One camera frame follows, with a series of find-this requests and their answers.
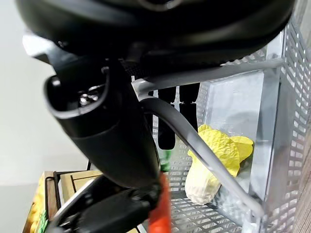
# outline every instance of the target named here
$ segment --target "yellow object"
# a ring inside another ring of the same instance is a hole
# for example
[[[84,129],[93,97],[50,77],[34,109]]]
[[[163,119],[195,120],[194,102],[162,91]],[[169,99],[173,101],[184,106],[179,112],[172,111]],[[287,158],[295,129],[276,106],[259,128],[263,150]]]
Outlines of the yellow object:
[[[248,158],[253,152],[253,141],[245,136],[234,136],[230,138],[234,141],[240,154],[240,162]]]
[[[40,221],[40,215],[43,210],[44,210],[44,178],[42,176],[39,180],[38,188],[27,219],[28,222],[31,224],[31,227],[29,229],[30,233],[35,233],[38,223]]]
[[[200,126],[198,133],[229,173],[236,177],[240,162],[252,153],[253,141],[244,136],[229,137],[208,125]],[[188,151],[188,155],[192,157],[192,165],[185,183],[187,197],[196,204],[208,203],[218,192],[220,183],[191,150]]]

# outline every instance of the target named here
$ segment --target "gray wall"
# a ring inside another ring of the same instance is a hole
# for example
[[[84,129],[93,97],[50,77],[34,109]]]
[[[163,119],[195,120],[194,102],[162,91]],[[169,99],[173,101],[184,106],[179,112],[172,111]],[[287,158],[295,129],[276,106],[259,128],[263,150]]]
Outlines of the gray wall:
[[[0,232],[20,233],[44,170],[81,170],[86,159],[45,108],[53,69],[28,57],[13,0],[0,0]]]

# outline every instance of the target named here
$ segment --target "yellow plush toy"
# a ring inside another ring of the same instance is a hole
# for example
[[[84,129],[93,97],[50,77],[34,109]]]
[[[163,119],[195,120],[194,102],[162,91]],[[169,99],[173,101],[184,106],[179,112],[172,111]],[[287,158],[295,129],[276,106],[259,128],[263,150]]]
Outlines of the yellow plush toy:
[[[253,151],[253,141],[244,136],[229,137],[208,125],[201,125],[198,133],[229,173],[236,177],[240,162],[249,157]],[[188,155],[192,157],[192,165],[186,178],[185,191],[193,203],[203,205],[214,198],[220,183],[191,150],[188,151]]]

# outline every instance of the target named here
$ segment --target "gray metal bar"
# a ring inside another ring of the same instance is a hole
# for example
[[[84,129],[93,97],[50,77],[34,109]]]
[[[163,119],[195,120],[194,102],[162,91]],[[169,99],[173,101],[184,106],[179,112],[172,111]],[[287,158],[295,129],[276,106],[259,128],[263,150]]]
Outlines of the gray metal bar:
[[[236,182],[214,152],[180,112],[165,101],[154,97],[141,96],[139,99],[144,111],[161,118],[185,145],[190,147],[197,158],[215,175],[220,183],[241,199],[241,204],[246,205],[256,217],[264,215],[262,206]]]
[[[134,82],[132,82],[132,86],[136,93],[145,94],[148,93],[149,91],[159,90],[173,86],[201,83],[249,71],[276,68],[281,66],[283,63],[284,60],[282,58],[275,58],[269,61],[251,64],[220,66],[216,68],[178,72],[174,74],[159,75],[154,77],[147,77],[144,79],[137,79]]]

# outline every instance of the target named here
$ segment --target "metal mesh container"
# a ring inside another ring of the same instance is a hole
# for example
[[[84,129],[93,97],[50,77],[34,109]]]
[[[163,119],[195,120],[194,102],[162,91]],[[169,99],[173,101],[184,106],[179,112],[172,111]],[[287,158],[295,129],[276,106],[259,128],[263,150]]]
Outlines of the metal mesh container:
[[[311,85],[311,58],[294,20],[266,47],[224,65],[256,63],[278,57],[284,59],[282,67],[201,83],[196,101],[198,125],[208,124],[229,136],[244,135],[255,142],[253,155],[242,164],[236,180],[258,200],[265,216],[253,217],[249,210],[239,205],[239,198],[223,187],[211,203],[192,203],[185,193],[191,157],[187,156],[187,147],[176,138],[168,174],[173,233],[292,231],[309,132]],[[154,116],[155,141],[157,126]]]

